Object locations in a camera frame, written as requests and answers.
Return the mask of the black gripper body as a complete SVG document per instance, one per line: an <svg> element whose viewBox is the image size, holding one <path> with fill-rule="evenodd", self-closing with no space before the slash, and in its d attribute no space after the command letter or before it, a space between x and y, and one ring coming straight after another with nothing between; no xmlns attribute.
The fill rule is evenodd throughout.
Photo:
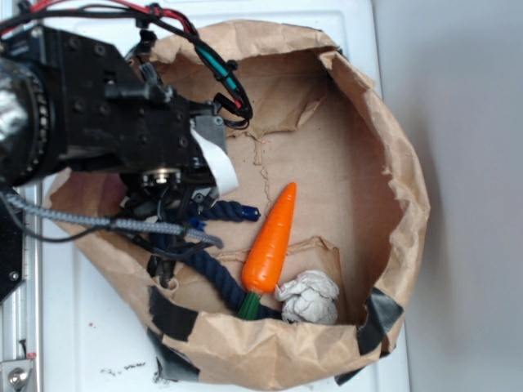
<svg viewBox="0 0 523 392"><path fill-rule="evenodd" d="M178 95L151 64L134 71L114 46L46 27L40 86L42 176L68 167L143 185L236 189L219 104Z"/></svg>

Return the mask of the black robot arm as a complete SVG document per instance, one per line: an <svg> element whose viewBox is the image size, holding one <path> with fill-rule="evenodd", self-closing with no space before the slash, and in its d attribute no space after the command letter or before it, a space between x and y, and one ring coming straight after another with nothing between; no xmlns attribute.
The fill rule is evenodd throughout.
<svg viewBox="0 0 523 392"><path fill-rule="evenodd" d="M112 173L130 188L237 188L216 103L131 67L118 49L37 26L8 38L1 56L1 183L20 186L63 169Z"/></svg>

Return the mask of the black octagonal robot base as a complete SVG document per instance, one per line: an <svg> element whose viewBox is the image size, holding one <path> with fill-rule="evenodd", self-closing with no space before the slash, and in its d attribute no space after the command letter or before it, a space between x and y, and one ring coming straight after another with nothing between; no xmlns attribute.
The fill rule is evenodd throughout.
<svg viewBox="0 0 523 392"><path fill-rule="evenodd" d="M17 225L22 216L22 213L17 213L16 218L13 219L6 206L1 203L1 304L10 297L24 279L24 233Z"/></svg>

